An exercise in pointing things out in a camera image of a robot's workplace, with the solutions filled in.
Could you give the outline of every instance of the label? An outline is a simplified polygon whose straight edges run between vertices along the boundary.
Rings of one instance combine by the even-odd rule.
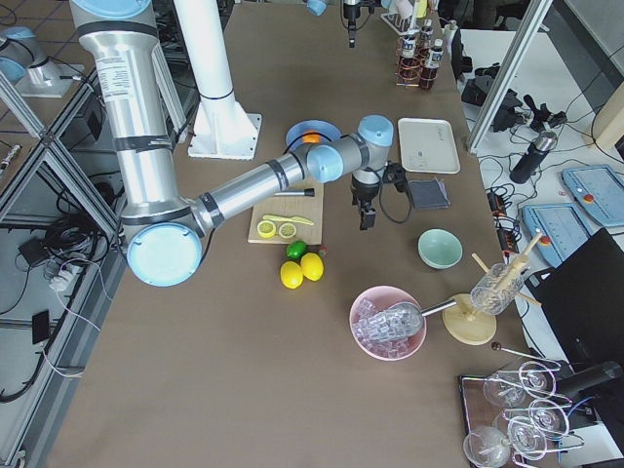
[[[127,100],[135,96],[130,66],[123,57],[98,58],[97,76],[105,102]]]
[[[440,67],[440,60],[442,60],[442,51],[436,51],[431,49],[429,51],[429,57],[425,63],[425,68],[438,68]]]
[[[401,57],[411,59],[414,56],[415,43],[413,36],[404,37],[401,41]]]

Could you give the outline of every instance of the light green bowl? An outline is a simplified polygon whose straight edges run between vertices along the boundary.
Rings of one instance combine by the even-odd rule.
[[[444,229],[429,229],[418,239],[418,254],[432,268],[451,268],[462,253],[459,239]]]

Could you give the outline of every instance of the black monitor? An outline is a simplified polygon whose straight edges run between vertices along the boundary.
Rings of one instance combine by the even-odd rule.
[[[575,371],[606,361],[624,367],[624,252],[606,229],[531,290]],[[592,388],[591,394],[624,451],[624,379]]]

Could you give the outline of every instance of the brown table surface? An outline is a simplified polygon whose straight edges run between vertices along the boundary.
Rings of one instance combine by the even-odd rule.
[[[179,147],[180,191],[197,196],[276,157],[298,121],[330,120],[349,133],[376,113],[395,124],[451,122],[462,167],[443,177],[451,207],[414,212],[404,225],[379,213],[375,228],[360,232],[349,177],[328,184],[326,274],[294,291],[279,280],[284,248],[248,244],[251,212],[215,233],[206,263],[180,286],[152,288],[127,272],[48,466],[467,465],[457,376],[510,359],[456,341],[440,315],[427,319],[422,348],[397,363],[366,355],[348,327],[353,299],[369,287],[392,285],[432,305],[481,277],[471,252],[500,259],[477,161],[461,144],[468,129],[449,64],[433,91],[401,89],[396,39],[372,18],[350,50],[336,8],[314,18],[302,6],[236,5],[226,45],[237,100],[263,115],[258,150],[244,163],[190,159]],[[395,140],[395,161],[397,148]],[[393,188],[385,201],[403,214],[406,200]],[[449,270],[416,253],[418,236],[433,227],[463,243]],[[524,347],[513,310],[498,317],[495,338]]]

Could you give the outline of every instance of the black tape band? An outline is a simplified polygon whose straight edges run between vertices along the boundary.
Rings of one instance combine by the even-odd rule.
[[[358,145],[358,149],[360,150],[360,154],[362,155],[361,167],[367,168],[369,166],[369,162],[371,161],[371,152],[369,151],[367,143],[361,136],[357,134],[351,134],[350,137],[353,138],[353,140],[356,142],[356,144]]]
[[[223,95],[221,97],[210,97],[210,96],[206,96],[206,95],[202,95],[201,93],[199,94],[199,96],[201,96],[202,98],[206,98],[206,99],[210,99],[210,100],[220,100],[220,99],[225,99],[228,96],[230,96],[232,93],[234,93],[234,88],[232,88],[232,90],[227,94],[227,95]]]
[[[153,26],[148,26],[141,22],[131,21],[94,21],[87,22],[76,28],[78,36],[84,36],[91,34],[92,32],[103,31],[128,31],[128,32],[141,32],[150,36],[158,37],[158,29]]]
[[[155,224],[157,222],[166,222],[171,221],[173,219],[178,219],[179,217],[184,217],[186,215],[190,215],[191,209],[190,207],[182,208],[181,210],[176,210],[175,212],[169,212],[165,214],[155,214],[152,216],[142,216],[142,217],[122,217],[121,220],[124,224],[128,224],[129,226],[140,226],[147,224]]]
[[[124,138],[114,138],[113,146],[115,151],[134,150],[137,153],[151,151],[153,149],[173,150],[172,141],[166,135],[145,135],[126,136]]]
[[[225,217],[223,217],[223,213],[218,208],[218,205],[216,204],[213,195],[211,195],[210,192],[206,192],[200,195],[199,199],[202,201],[204,207],[206,207],[206,210],[208,210],[208,214],[213,220],[213,228],[217,229],[218,227],[220,227],[220,225],[225,222]]]
[[[40,66],[45,65],[49,61],[50,61],[50,58],[48,56],[46,56],[42,61],[40,61],[39,63],[33,63],[28,68],[39,68]]]
[[[274,159],[266,164],[269,168],[273,170],[273,172],[275,173],[275,177],[280,182],[280,190],[286,190],[287,188],[289,188],[289,180],[286,177],[286,173],[284,172],[284,168],[282,167],[282,165]]]

